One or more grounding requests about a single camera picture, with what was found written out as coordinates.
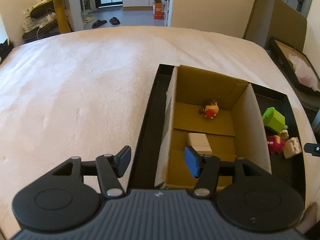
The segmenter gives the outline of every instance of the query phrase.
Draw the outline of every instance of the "beige fabric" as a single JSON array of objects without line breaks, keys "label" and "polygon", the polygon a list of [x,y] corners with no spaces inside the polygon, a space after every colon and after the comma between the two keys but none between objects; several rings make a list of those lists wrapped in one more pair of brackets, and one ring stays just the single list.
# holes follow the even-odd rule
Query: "beige fabric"
[{"label": "beige fabric", "polygon": [[[117,27],[22,45],[0,66],[0,228],[18,230],[18,190],[71,156],[93,160],[124,145],[135,151],[160,63],[190,65],[286,93],[301,144],[315,142],[291,86],[256,44],[218,33]],[[320,199],[320,158],[304,154],[306,206]],[[130,168],[120,180],[126,187]]]}]

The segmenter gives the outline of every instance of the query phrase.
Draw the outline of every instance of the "green cube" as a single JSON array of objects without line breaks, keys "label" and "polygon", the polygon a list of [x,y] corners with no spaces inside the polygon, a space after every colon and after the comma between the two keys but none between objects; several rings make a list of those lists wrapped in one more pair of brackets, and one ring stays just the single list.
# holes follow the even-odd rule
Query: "green cube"
[{"label": "green cube", "polygon": [[285,126],[285,117],[280,114],[274,107],[269,107],[262,116],[263,124],[273,131],[280,133]]}]

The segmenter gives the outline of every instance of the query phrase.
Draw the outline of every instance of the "bed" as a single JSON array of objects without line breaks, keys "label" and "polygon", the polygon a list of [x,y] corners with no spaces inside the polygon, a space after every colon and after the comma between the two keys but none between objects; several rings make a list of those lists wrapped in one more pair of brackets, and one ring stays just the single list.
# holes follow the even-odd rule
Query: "bed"
[{"label": "bed", "polygon": [[[0,229],[19,226],[14,195],[71,156],[134,153],[160,63],[189,65],[288,95],[301,143],[315,143],[307,116],[268,54],[239,38],[153,26],[63,34],[13,49],[0,66]],[[320,158],[303,153],[306,207],[320,200]],[[130,167],[120,179],[124,188]]]}]

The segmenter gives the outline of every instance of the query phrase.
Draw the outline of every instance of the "slipper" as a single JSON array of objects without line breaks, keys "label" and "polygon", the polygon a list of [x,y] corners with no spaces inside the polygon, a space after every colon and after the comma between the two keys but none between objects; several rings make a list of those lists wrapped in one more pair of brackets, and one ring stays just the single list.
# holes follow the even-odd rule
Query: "slipper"
[{"label": "slipper", "polygon": [[100,27],[100,26],[102,26],[102,25],[104,25],[104,24],[106,24],[107,23],[107,21],[106,20],[97,20],[94,24],[92,24],[92,28],[98,28],[98,27]]},{"label": "slipper", "polygon": [[93,21],[95,19],[95,17],[87,17],[86,19],[83,20],[84,23],[89,23],[91,21]]},{"label": "slipper", "polygon": [[120,21],[117,19],[117,17],[112,17],[112,18],[110,19],[110,23],[111,23],[112,25],[118,25],[118,24],[120,24]]}]

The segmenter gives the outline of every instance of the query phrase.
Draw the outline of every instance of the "gray floor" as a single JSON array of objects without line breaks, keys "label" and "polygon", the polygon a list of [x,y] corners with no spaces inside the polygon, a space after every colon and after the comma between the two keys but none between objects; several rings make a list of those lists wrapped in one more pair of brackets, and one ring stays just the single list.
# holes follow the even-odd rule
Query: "gray floor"
[{"label": "gray floor", "polygon": [[[155,20],[153,18],[153,11],[107,11],[107,12],[95,12],[86,15],[86,17],[95,17],[92,22],[87,23],[84,27],[85,30],[92,29],[92,24],[97,20],[107,20],[108,22],[99,28],[118,27],[118,26],[164,26],[164,20]],[[120,21],[119,25],[112,25],[110,19],[117,17]]]}]

